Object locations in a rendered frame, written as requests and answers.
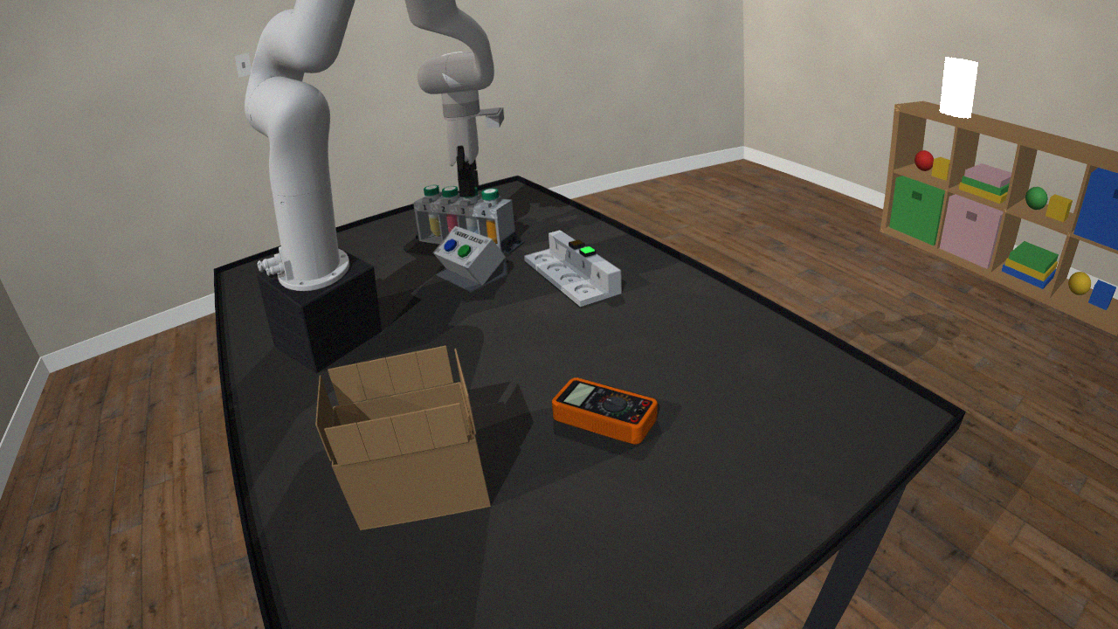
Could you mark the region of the brown cardboard box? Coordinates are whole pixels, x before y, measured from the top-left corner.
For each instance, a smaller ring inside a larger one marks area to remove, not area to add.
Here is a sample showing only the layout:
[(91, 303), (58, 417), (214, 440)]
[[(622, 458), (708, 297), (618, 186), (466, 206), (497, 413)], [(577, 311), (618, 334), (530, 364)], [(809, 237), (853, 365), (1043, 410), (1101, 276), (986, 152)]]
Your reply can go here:
[(319, 378), (318, 433), (360, 530), (491, 507), (462, 366), (465, 390), (446, 346), (416, 353), (328, 368), (333, 409)]

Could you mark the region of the orange digital multimeter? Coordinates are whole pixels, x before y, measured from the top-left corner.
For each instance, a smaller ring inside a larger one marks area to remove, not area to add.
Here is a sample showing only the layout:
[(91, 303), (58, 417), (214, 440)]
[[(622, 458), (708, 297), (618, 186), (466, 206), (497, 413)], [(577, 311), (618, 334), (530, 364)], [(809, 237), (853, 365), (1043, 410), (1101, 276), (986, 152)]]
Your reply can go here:
[(552, 399), (556, 421), (639, 445), (659, 419), (659, 399), (572, 378)]

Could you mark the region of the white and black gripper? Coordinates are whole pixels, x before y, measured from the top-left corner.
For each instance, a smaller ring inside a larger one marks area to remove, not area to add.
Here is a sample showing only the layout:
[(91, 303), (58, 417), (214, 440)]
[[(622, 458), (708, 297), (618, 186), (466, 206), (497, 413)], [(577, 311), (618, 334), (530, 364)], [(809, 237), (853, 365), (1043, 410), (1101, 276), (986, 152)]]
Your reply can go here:
[(475, 160), (479, 158), (479, 125), (476, 125), (476, 116), (474, 118), (465, 116), (465, 118), (444, 120), (447, 120), (447, 143), (451, 166), (454, 166), (456, 158), (458, 158), (459, 196), (475, 196), (474, 185), (479, 187), (479, 171), (476, 170), (479, 166), (476, 166)]

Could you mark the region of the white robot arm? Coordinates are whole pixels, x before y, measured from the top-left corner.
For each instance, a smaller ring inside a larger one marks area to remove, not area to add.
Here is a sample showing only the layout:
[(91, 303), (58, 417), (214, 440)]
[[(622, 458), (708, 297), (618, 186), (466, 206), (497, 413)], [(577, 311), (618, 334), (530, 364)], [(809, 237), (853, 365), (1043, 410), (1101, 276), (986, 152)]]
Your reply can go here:
[[(493, 82), (487, 34), (455, 0), (404, 0), (409, 20), (424, 31), (451, 36), (474, 53), (445, 53), (423, 61), (417, 82), (442, 94), (444, 118), (486, 116), (499, 128), (503, 107), (480, 109), (479, 89)], [(269, 139), (269, 182), (280, 230), (280, 252), (257, 261), (286, 289), (316, 290), (339, 282), (350, 267), (338, 248), (328, 164), (330, 107), (303, 80), (338, 59), (356, 0), (296, 0), (262, 32), (246, 89), (246, 120)], [(294, 70), (295, 69), (295, 70)], [(301, 73), (302, 72), (302, 73)], [(271, 266), (271, 267), (269, 267)]]

